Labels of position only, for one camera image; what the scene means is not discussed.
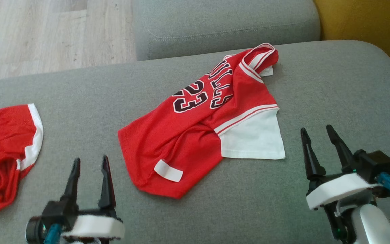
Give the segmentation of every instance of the gray ottoman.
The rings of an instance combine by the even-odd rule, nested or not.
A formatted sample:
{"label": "gray ottoman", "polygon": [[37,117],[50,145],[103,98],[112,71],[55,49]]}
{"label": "gray ottoman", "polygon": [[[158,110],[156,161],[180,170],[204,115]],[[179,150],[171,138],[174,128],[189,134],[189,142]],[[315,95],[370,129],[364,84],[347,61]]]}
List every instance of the gray ottoman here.
{"label": "gray ottoman", "polygon": [[[264,78],[280,107],[286,158],[223,159],[180,200],[138,191],[117,131],[192,83],[230,51],[23,76],[0,81],[0,108],[35,103],[42,151],[0,212],[0,243],[25,243],[25,224],[65,187],[80,157],[78,204],[96,207],[100,163],[109,156],[126,243],[337,243],[323,211],[310,211],[299,130],[306,127],[327,173],[340,172],[325,131],[332,124],[352,151],[390,156],[390,59],[373,45],[325,41],[277,46],[274,75]],[[379,201],[390,220],[390,198]]]}
{"label": "gray ottoman", "polygon": [[320,40],[312,0],[136,0],[138,60]]}

